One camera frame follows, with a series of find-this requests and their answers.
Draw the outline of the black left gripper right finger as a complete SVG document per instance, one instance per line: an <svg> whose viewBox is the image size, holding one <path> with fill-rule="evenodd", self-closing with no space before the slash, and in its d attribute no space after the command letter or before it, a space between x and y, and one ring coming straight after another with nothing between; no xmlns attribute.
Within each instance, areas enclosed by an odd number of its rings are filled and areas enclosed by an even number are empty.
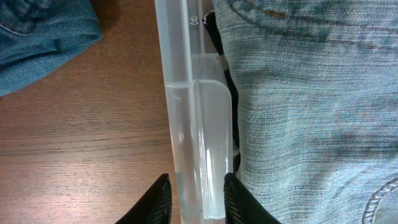
<svg viewBox="0 0 398 224"><path fill-rule="evenodd" d="M233 173L224 177L226 224L280 224Z"/></svg>

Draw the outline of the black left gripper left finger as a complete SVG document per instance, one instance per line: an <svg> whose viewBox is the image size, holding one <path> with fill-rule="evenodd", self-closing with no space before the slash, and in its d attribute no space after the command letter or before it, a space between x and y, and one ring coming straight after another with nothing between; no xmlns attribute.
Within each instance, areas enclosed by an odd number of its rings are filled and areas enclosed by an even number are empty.
<svg viewBox="0 0 398 224"><path fill-rule="evenodd" d="M170 224L172 187L168 174L162 174L116 224Z"/></svg>

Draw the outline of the clear plastic storage bin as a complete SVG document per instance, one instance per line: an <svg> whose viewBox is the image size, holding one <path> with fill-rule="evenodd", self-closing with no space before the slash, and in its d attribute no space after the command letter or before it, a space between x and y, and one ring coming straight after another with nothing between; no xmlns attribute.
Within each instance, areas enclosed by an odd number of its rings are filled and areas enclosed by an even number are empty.
<svg viewBox="0 0 398 224"><path fill-rule="evenodd" d="M183 223L224 223L233 170L225 64L203 24L210 0L155 0L170 135Z"/></svg>

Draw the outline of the light blue jeans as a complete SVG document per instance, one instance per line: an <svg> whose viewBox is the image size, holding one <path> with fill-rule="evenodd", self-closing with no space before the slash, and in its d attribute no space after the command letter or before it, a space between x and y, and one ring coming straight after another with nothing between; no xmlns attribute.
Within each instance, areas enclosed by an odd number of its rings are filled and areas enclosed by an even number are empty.
<svg viewBox="0 0 398 224"><path fill-rule="evenodd" d="M241 182L281 223L397 222L397 1L215 1Z"/></svg>

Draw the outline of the dark blue jeans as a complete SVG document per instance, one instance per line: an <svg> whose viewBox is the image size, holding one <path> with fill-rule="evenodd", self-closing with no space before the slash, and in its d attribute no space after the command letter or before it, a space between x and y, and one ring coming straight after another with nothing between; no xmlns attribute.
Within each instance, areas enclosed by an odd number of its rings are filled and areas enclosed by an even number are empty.
<svg viewBox="0 0 398 224"><path fill-rule="evenodd" d="M1 0L1 95L47 76L101 37L89 0Z"/></svg>

